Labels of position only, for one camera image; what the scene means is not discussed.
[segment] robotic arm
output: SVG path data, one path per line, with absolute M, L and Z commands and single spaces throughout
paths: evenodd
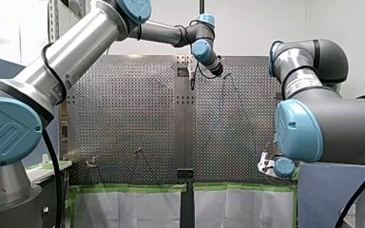
M 273 44 L 270 74 L 281 82 L 285 100 L 277 109 L 277 141 L 287 158 L 365 164 L 365 96 L 342 99 L 336 91 L 347 73 L 346 55 L 331 41 Z M 364 181 L 345 206 L 336 228 L 359 196 L 356 225 L 365 227 Z
M 26 205 L 22 199 L 39 194 L 30 187 L 21 160 L 40 141 L 53 119 L 53 107 L 114 41 L 131 37 L 176 48 L 192 45 L 192 54 L 202 65 L 216 76 L 222 74 L 223 65 L 213 50 L 213 16 L 202 14 L 181 28 L 147 21 L 150 14 L 150 0 L 92 1 L 91 12 L 44 47 L 40 58 L 13 79 L 0 80 L 0 208 L 16 209 Z M 25 221 L 17 222 L 18 227 L 41 227 L 38 220 Z M 1 222 L 12 225 L 8 220 Z

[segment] teal joint cap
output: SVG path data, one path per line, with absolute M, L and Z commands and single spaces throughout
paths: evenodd
M 200 63 L 205 63 L 212 57 L 212 48 L 206 40 L 200 39 L 192 45 L 192 54 Z
M 215 26 L 215 17 L 209 13 L 203 13 L 198 16 L 198 21 L 204 22 L 206 24 L 211 25 L 212 27 Z
M 117 0 L 123 12 L 137 24 L 143 24 L 149 20 L 152 14 L 150 0 Z
M 303 162 L 321 159 L 322 132 L 307 105 L 295 99 L 279 103 L 276 129 L 279 148 L 288 159 Z
M 43 125 L 28 105 L 0 98 L 0 166 L 21 161 L 40 142 Z
M 287 158 L 279 158 L 275 161 L 274 171 L 280 178 L 290 178 L 295 173 L 295 164 Z

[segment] metal bracket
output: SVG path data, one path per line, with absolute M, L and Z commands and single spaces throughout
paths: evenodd
M 179 179 L 193 179 L 194 178 L 194 169 L 193 168 L 177 169 L 177 177 Z
M 59 39 L 59 10 L 58 0 L 49 0 L 48 2 L 48 42 L 53 43 Z

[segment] perforated metal panel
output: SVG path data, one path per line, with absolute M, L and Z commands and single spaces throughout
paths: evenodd
M 265 57 L 228 61 L 225 80 L 197 81 L 195 180 L 265 181 L 257 164 L 274 137 L 279 84 L 268 76 Z
M 78 82 L 73 184 L 177 181 L 173 61 L 105 56 Z

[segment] vertical metal pole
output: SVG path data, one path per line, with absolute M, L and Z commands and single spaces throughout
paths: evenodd
M 205 13 L 205 0 L 200 0 L 200 14 Z

